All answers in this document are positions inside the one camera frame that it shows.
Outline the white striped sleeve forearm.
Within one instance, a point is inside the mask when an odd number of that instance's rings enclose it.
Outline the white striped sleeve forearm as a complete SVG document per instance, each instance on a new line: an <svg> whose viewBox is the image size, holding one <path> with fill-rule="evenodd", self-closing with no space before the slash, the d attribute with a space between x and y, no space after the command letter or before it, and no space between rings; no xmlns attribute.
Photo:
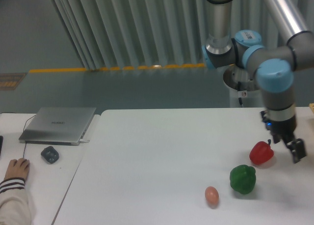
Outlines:
<svg viewBox="0 0 314 225"><path fill-rule="evenodd" d="M0 224L30 225L31 211L25 190L25 180L13 177L0 184Z"/></svg>

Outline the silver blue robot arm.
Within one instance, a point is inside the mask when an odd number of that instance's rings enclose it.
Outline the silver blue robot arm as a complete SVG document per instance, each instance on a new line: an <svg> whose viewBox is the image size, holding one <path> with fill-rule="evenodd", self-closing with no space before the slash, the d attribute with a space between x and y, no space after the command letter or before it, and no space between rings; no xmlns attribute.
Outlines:
<svg viewBox="0 0 314 225"><path fill-rule="evenodd" d="M258 33L239 31L230 36L233 0L206 0L212 5L214 22L203 46L206 66L210 69L230 64L243 68L262 95L265 110L262 121L274 143L282 141L298 163L306 153L305 143L294 135L296 112L294 75L314 65L314 35L292 0L263 0L285 45L266 49Z"/></svg>

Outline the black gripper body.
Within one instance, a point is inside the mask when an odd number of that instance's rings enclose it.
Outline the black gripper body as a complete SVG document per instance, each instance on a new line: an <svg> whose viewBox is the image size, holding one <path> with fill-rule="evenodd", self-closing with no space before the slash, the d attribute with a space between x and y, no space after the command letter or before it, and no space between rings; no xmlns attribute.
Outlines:
<svg viewBox="0 0 314 225"><path fill-rule="evenodd" d="M268 112L266 110L261 111L260 114L265 128L270 131L271 135L280 135L283 142L295 140L294 130L297 126L295 115L290 119L275 121L267 117Z"/></svg>

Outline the person's hand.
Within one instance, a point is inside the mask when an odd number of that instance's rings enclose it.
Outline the person's hand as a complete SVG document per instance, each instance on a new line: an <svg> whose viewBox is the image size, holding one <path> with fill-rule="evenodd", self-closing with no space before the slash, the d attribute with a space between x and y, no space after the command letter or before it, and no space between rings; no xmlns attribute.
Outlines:
<svg viewBox="0 0 314 225"><path fill-rule="evenodd" d="M23 171L24 171L24 161L25 158L20 158L18 160L12 159L7 167L4 180L6 179L12 179L12 178L23 178Z"/></svg>

